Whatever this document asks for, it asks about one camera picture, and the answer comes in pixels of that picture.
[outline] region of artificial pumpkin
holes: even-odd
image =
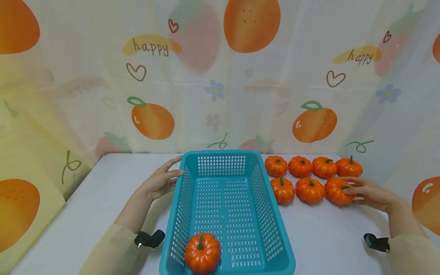
[[[313,166],[310,160],[296,156],[289,161],[289,172],[297,177],[303,178],[312,173]]]
[[[362,166],[353,160],[353,156],[350,158],[341,158],[336,162],[337,174],[339,176],[355,176],[362,175]]]
[[[340,178],[329,179],[324,186],[326,190],[327,198],[334,204],[345,205],[352,203],[355,195],[347,195],[342,192],[345,188],[349,188],[351,185],[345,180]]]
[[[337,168],[332,159],[326,157],[318,157],[313,160],[312,165],[313,174],[321,178],[329,179],[336,175]]]
[[[300,200],[308,204],[318,203],[323,200],[326,195],[324,186],[319,181],[310,177],[302,178],[297,181],[296,192]]]
[[[277,203],[286,205],[295,199],[295,188],[290,180],[281,176],[271,180],[271,186]]]
[[[192,236],[185,248],[184,259],[192,272],[212,273],[220,260],[220,243],[211,233]]]
[[[280,156],[269,156],[264,161],[264,166],[272,177],[282,176],[287,172],[287,162]]]

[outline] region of white table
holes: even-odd
[[[11,274],[77,274],[135,189],[175,156],[104,156]],[[289,161],[295,155],[282,156]],[[318,155],[303,156],[312,160]],[[336,155],[323,156],[339,159]],[[286,178],[293,184],[297,181],[290,174]],[[143,231],[166,231],[171,201],[172,194],[168,194],[153,203]],[[309,206],[295,198],[293,205],[280,206],[280,210],[297,261],[295,275],[390,274],[385,255],[367,248],[363,242],[365,233],[389,235],[384,214],[354,205],[339,208],[326,199]],[[161,246],[155,250],[142,248],[140,274],[158,275],[160,256]]]

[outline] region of basket bottom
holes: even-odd
[[[215,274],[265,270],[263,240],[246,176],[195,179],[188,239],[200,232],[215,235],[221,260]]]

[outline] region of beige sleeve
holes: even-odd
[[[400,235],[389,239],[388,244],[388,262],[394,275],[440,274],[440,257],[429,239]]]
[[[131,230],[112,224],[96,244],[79,274],[130,274],[139,254]]]

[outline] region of basket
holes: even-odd
[[[193,274],[183,257],[190,237],[215,235],[214,274],[292,275],[296,262],[281,214],[255,151],[206,150],[182,157],[160,274]]]

